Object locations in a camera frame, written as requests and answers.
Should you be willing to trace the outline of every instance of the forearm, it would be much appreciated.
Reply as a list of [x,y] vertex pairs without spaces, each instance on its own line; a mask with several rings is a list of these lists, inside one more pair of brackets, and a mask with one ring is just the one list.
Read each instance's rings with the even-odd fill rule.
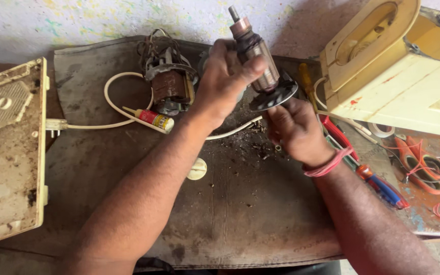
[[95,210],[78,238],[76,260],[120,264],[128,272],[167,223],[174,200],[210,131],[186,116]]
[[358,274],[440,274],[423,243],[345,164],[314,181]]

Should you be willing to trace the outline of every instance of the red thread bracelet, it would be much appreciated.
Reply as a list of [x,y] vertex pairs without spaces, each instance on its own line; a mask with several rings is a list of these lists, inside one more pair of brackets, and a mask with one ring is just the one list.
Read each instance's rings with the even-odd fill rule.
[[314,177],[322,177],[324,175],[327,175],[327,173],[332,171],[332,169],[334,169],[334,167],[337,166],[345,156],[352,153],[354,151],[354,148],[347,147],[342,150],[335,149],[335,151],[336,154],[329,163],[312,171],[306,171],[305,176],[314,178]]

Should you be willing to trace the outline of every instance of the red label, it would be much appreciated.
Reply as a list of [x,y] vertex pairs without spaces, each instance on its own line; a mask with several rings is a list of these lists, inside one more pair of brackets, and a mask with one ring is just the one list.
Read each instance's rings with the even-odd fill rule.
[[153,124],[154,123],[154,119],[156,119],[156,116],[158,116],[159,114],[154,113],[148,109],[142,110],[142,112],[140,112],[140,115],[138,116],[139,120],[143,120],[147,123]]

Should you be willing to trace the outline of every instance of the white wall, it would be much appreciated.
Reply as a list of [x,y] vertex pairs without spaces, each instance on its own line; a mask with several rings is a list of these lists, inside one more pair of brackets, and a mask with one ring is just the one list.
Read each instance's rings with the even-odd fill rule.
[[[316,56],[368,0],[0,0],[0,62],[25,62],[53,48],[166,29],[212,44],[231,37],[228,7],[248,16],[272,53]],[[422,0],[440,9],[440,0]]]

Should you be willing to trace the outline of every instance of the orange scissors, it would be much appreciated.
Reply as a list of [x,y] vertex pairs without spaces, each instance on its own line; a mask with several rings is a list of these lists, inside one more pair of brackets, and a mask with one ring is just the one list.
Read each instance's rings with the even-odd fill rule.
[[400,152],[400,160],[405,169],[407,171],[418,169],[416,172],[408,175],[410,180],[426,192],[440,195],[440,159],[422,150],[422,144],[419,145],[409,135],[395,135],[395,142]]

